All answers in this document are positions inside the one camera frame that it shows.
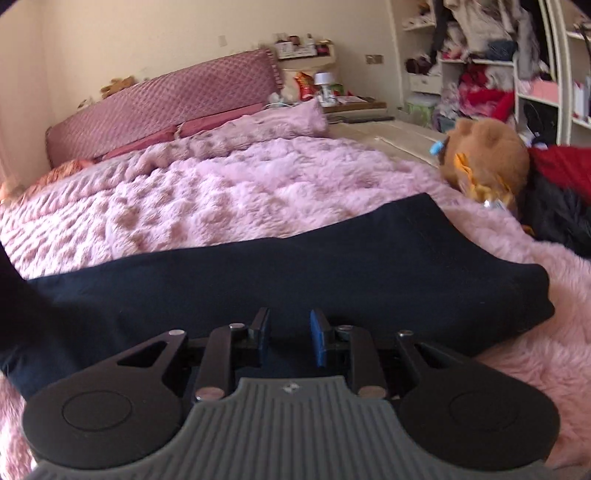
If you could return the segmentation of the dark navy pants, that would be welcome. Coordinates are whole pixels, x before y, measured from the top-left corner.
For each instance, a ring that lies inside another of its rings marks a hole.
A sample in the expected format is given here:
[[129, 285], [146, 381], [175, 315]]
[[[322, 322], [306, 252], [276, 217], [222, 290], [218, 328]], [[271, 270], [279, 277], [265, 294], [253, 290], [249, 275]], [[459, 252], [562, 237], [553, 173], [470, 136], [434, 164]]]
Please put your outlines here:
[[468, 240], [426, 194], [290, 238], [134, 255], [32, 280], [1, 263], [1, 370], [24, 397], [173, 329], [192, 338], [270, 311], [276, 377], [311, 373], [311, 310], [410, 330], [463, 355], [554, 314], [547, 271]]

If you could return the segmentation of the pink fluffy blanket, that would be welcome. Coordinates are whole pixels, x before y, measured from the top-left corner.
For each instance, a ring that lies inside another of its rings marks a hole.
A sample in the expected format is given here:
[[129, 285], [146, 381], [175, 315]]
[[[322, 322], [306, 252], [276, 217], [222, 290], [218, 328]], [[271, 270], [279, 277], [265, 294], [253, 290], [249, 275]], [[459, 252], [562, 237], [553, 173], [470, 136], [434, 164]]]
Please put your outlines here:
[[484, 361], [533, 384], [559, 408], [553, 467], [590, 463], [590, 264], [529, 237], [502, 210], [450, 188], [435, 168], [345, 138], [238, 144], [189, 140], [109, 160], [1, 210], [1, 241], [27, 278], [133, 254], [287, 237], [430, 195], [497, 257], [542, 265], [555, 315]]

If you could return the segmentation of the black furry garment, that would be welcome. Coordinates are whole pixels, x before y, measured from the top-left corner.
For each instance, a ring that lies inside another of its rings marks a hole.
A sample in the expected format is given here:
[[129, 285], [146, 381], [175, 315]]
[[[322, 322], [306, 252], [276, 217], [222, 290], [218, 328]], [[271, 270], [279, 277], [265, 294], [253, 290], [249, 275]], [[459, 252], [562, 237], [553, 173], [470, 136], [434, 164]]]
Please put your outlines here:
[[518, 197], [518, 211], [536, 240], [558, 243], [590, 258], [590, 205], [572, 189], [563, 189], [531, 169]]

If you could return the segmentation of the large brown plush toy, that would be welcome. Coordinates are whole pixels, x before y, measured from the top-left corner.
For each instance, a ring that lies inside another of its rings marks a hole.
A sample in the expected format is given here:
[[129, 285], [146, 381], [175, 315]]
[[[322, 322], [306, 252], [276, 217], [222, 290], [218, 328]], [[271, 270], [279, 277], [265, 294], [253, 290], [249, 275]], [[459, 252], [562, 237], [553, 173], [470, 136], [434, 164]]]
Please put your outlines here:
[[435, 143], [442, 177], [469, 199], [515, 214], [530, 170], [526, 145], [515, 130], [492, 118], [461, 118]]

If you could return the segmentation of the mauve quilted headboard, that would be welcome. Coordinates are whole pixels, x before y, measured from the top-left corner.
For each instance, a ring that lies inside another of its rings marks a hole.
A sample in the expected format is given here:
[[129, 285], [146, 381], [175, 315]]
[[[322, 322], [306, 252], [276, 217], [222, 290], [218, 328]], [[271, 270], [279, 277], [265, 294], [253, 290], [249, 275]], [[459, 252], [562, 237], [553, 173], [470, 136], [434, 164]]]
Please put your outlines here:
[[263, 104], [283, 89], [273, 51], [262, 48], [177, 70], [128, 87], [46, 131], [50, 165], [98, 158], [166, 127]]

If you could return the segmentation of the red snack bag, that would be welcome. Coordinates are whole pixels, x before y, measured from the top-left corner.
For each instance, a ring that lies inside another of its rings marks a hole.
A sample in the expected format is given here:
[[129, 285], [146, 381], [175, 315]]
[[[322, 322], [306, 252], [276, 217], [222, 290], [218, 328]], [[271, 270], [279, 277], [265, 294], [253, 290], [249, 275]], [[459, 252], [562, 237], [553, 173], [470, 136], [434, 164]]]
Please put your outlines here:
[[302, 102], [315, 98], [317, 94], [317, 86], [315, 86], [315, 79], [304, 72], [297, 72], [294, 75], [294, 81], [297, 83], [298, 94]]

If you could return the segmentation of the red garment on bed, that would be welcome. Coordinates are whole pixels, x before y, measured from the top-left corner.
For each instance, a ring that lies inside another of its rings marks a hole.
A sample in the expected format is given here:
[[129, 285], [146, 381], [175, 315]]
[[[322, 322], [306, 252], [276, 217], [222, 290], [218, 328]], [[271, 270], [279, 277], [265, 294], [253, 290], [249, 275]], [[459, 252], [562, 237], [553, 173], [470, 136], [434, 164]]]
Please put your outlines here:
[[543, 199], [549, 205], [590, 206], [589, 147], [531, 147], [529, 156], [529, 199]]

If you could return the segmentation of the cream bedside table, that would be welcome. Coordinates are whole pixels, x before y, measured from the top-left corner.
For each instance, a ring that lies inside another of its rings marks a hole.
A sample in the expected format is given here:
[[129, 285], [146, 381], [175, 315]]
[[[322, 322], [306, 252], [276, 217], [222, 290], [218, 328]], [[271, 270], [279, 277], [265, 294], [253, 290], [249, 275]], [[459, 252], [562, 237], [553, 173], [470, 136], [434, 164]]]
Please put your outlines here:
[[288, 104], [301, 103], [294, 75], [304, 72], [315, 79], [317, 94], [314, 99], [322, 106], [322, 111], [330, 123], [361, 124], [390, 121], [386, 102], [373, 97], [353, 95], [346, 90], [339, 79], [338, 58], [335, 46], [328, 41], [315, 44], [317, 54], [308, 57], [280, 58], [280, 71], [283, 73], [283, 90], [280, 95]]

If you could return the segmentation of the small brown teddy bear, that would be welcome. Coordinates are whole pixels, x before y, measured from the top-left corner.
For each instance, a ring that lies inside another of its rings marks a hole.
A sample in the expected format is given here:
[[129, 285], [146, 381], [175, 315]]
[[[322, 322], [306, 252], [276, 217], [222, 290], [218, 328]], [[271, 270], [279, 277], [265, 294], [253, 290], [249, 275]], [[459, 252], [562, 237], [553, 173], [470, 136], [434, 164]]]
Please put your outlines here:
[[110, 81], [109, 85], [106, 85], [100, 89], [101, 98], [106, 99], [135, 84], [136, 80], [133, 76], [128, 76], [125, 78], [114, 78]]

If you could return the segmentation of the white open wardrobe shelves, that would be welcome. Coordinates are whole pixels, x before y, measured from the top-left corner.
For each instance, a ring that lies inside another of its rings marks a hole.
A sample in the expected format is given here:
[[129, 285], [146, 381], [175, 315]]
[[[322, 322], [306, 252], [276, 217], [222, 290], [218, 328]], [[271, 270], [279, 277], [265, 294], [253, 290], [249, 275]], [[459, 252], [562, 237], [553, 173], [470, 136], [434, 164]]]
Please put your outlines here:
[[532, 107], [548, 109], [559, 144], [590, 144], [590, 4], [587, 1], [390, 1], [402, 118], [445, 130], [491, 113], [461, 95], [472, 65], [488, 88], [513, 95], [510, 124], [524, 133]]

